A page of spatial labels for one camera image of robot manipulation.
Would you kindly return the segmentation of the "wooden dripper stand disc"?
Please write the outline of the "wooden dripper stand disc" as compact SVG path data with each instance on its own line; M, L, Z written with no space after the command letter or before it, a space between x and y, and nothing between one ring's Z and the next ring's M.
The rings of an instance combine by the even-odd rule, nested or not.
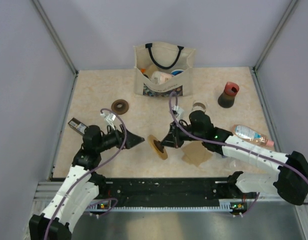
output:
M161 142L153 135L149 135L147 137L148 144L153 149L153 151L158 155L158 157L162 160L166 160L168 158L168 154L161 144Z

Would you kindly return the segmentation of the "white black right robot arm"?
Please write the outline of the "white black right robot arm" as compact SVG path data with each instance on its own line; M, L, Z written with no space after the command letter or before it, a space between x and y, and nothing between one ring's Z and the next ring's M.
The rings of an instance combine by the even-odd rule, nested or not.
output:
M185 141L200 141L211 152L234 158L256 166L266 174L239 172L227 185L233 198L244 193L260 192L278 194L286 202L306 205L308 195L308 162L304 155L275 152L242 140L231 132L215 127L208 115L196 110L189 115L189 124L173 121L169 132L160 142L162 148L180 148Z

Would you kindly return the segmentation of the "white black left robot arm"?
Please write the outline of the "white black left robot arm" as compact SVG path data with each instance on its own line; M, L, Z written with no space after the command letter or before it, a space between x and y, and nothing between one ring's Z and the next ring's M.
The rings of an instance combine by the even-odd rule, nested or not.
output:
M129 132L121 124L120 129L108 127L103 133L97 125L84 130L83 143L76 153L69 173L61 187L39 214L29 221L30 238L33 240L69 240L74 228L95 198L106 195L105 177L95 169L101 164L101 153L117 147L131 149L144 142L144 138Z

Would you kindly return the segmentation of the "brown paper coffee filter stack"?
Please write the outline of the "brown paper coffee filter stack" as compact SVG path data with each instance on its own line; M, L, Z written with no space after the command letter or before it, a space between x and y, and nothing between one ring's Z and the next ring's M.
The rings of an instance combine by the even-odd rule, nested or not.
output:
M213 154L208 151L201 142L195 141L182 148L182 160L190 165L199 167L202 163L213 157Z

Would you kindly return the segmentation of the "clear glass server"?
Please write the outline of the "clear glass server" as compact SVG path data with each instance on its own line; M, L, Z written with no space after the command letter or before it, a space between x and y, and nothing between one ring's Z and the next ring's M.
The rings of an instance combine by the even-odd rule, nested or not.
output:
M204 101L195 100L192 104L191 111L202 111L203 113L206 112L207 104Z

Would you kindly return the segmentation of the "dark rectangular box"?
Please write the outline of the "dark rectangular box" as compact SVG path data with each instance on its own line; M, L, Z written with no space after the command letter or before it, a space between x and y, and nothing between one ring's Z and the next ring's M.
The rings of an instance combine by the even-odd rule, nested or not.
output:
M81 121L77 120L74 117L68 122L68 125L71 129L73 129L75 132L77 132L81 136L84 135L85 130L87 128L87 126L84 123L82 123Z

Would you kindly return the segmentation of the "dark flask with red cap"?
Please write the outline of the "dark flask with red cap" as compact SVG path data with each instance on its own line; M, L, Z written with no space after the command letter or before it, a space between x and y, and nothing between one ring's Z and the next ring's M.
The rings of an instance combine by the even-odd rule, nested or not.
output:
M222 94L218 98L218 104L222 108L230 108L234 105L235 97L239 91L238 84L234 82L227 82Z

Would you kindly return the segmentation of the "clear pink lotion bottle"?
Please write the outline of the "clear pink lotion bottle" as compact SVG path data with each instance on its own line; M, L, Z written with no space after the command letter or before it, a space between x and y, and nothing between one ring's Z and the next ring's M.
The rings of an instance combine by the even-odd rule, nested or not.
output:
M236 124L231 129L232 133L243 139L244 141L250 142L251 144L258 145L260 147L273 147L274 142L271 141L266 135L261 134L248 126Z

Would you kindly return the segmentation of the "beige canvas tote bag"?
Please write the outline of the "beige canvas tote bag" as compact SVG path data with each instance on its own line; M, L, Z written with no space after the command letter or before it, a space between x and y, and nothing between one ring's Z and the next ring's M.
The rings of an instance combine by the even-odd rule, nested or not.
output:
M148 97L168 97L193 93L193 65L196 49L166 42L134 47L134 93Z

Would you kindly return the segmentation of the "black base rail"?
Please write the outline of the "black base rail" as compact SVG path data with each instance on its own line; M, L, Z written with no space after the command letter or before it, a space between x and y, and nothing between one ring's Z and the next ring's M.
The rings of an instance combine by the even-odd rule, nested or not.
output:
M222 199L253 199L225 177L107 178L96 200L116 198L116 207L217 207Z

